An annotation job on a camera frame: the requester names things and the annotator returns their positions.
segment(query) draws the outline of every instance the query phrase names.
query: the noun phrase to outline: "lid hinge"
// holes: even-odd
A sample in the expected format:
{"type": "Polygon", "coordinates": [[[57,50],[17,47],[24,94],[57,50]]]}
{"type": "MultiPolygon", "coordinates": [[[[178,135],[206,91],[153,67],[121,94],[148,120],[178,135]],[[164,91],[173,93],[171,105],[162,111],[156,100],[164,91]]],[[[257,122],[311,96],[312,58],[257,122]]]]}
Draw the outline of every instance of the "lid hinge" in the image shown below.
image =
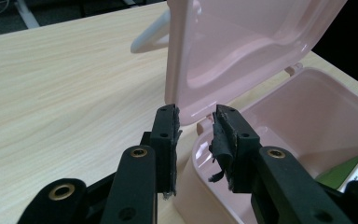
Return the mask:
{"type": "Polygon", "coordinates": [[[297,74],[302,69],[303,69],[302,63],[296,63],[292,66],[285,68],[284,71],[287,72],[290,75],[290,77],[292,77],[293,75],[297,74]]]}
{"type": "Polygon", "coordinates": [[[202,119],[197,123],[197,134],[200,136],[205,130],[212,129],[213,127],[213,116],[209,114],[205,119],[202,119]]]}

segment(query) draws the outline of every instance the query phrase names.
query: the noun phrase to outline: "container lid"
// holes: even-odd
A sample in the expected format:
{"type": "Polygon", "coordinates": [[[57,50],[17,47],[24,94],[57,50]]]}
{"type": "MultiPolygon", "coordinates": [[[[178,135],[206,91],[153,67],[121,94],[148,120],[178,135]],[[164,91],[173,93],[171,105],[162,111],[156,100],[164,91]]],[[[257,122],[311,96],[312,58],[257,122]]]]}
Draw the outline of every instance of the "container lid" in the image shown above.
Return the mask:
{"type": "Polygon", "coordinates": [[[181,124],[204,118],[297,63],[346,0],[168,0],[165,101],[181,124]]]}

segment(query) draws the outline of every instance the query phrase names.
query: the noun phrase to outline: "wooden table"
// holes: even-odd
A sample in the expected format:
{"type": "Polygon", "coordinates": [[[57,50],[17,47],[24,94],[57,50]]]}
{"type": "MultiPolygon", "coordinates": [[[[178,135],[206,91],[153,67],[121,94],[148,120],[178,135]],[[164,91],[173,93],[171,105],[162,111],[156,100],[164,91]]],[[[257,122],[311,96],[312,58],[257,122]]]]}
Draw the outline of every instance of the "wooden table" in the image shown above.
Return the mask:
{"type": "MultiPolygon", "coordinates": [[[[15,223],[46,184],[78,178],[90,185],[112,174],[122,151],[151,131],[164,105],[167,50],[131,54],[132,40],[166,3],[0,35],[0,223],[15,223]]],[[[358,82],[314,53],[301,61],[358,82]]],[[[282,72],[231,105],[241,108],[288,76],[282,72]]],[[[178,144],[185,166],[195,125],[178,144]]],[[[158,199],[159,223],[184,223],[158,199]]]]}

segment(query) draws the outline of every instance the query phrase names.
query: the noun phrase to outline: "green object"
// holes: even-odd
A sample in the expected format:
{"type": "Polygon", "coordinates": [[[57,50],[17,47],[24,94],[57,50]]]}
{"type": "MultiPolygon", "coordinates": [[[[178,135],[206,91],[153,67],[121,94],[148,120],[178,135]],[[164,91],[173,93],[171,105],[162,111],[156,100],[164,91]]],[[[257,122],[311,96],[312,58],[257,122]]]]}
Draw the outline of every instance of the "green object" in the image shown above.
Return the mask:
{"type": "Polygon", "coordinates": [[[358,156],[318,175],[315,180],[332,189],[338,189],[358,163],[358,156]]]}

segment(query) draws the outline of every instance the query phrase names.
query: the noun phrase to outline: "wipes container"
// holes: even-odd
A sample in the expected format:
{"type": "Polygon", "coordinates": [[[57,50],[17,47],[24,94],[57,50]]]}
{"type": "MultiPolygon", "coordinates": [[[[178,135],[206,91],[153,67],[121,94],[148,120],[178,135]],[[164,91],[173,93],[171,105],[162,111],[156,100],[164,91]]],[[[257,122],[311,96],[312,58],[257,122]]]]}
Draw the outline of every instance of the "wipes container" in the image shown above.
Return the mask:
{"type": "Polygon", "coordinates": [[[168,0],[171,28],[166,103],[182,125],[202,130],[177,183],[174,204],[188,223],[255,223],[251,195],[233,194],[208,146],[210,115],[286,69],[283,84],[239,109],[262,146],[289,150],[315,177],[358,155],[358,96],[298,61],[345,0],[168,0]]]}

